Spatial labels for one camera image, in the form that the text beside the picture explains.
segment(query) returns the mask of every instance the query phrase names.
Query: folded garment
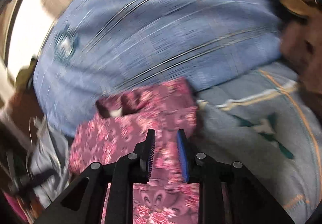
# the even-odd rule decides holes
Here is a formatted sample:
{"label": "folded garment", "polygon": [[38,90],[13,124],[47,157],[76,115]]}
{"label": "folded garment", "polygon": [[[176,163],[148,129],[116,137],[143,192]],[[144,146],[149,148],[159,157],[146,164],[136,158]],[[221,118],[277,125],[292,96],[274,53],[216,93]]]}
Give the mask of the folded garment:
{"label": "folded garment", "polygon": [[322,197],[322,131],[296,80],[277,62],[199,93],[203,130],[193,142],[217,161],[245,164],[302,224]]}
{"label": "folded garment", "polygon": [[280,56],[277,0],[73,0],[44,45],[34,88],[74,135],[94,103],[184,76],[196,90]]}
{"label": "folded garment", "polygon": [[69,185],[68,158],[73,139],[65,137],[49,126],[46,118],[39,126],[37,136],[38,141],[31,159],[30,172],[38,174],[47,169],[54,169],[57,172],[42,185],[34,188],[40,203],[46,208]]}
{"label": "folded garment", "polygon": [[[183,78],[102,98],[94,118],[78,127],[69,167],[80,173],[89,164],[116,162],[144,141],[149,128],[156,132],[152,175],[148,184],[134,184],[133,222],[196,224],[199,185],[183,182],[176,134],[190,137],[197,105]],[[109,117],[121,109],[121,116]],[[108,192],[102,223],[105,219]]]}

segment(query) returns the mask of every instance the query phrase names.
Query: blue fabric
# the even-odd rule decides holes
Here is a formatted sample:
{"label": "blue fabric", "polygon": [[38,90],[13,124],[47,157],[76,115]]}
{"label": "blue fabric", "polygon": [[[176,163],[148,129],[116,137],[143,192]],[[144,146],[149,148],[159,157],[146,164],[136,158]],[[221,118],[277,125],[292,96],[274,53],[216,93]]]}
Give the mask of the blue fabric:
{"label": "blue fabric", "polygon": [[67,135],[102,95],[186,77],[196,90],[279,57],[275,0],[74,0],[45,44],[34,88]]}

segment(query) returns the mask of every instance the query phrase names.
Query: pink floral fabric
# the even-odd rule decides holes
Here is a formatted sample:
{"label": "pink floral fabric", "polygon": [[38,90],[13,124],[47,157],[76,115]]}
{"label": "pink floral fabric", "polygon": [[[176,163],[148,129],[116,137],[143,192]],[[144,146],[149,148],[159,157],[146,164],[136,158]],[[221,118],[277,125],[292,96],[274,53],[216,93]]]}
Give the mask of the pink floral fabric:
{"label": "pink floral fabric", "polygon": [[[183,182],[176,144],[177,130],[184,129],[189,137],[196,126],[197,106],[186,80],[178,78],[102,98],[97,108],[94,118],[78,127],[70,171],[80,174],[94,161],[116,162],[144,141],[152,128],[156,132],[152,175],[148,184],[134,184],[133,223],[197,224],[199,185]],[[103,115],[120,108],[120,117]]]}

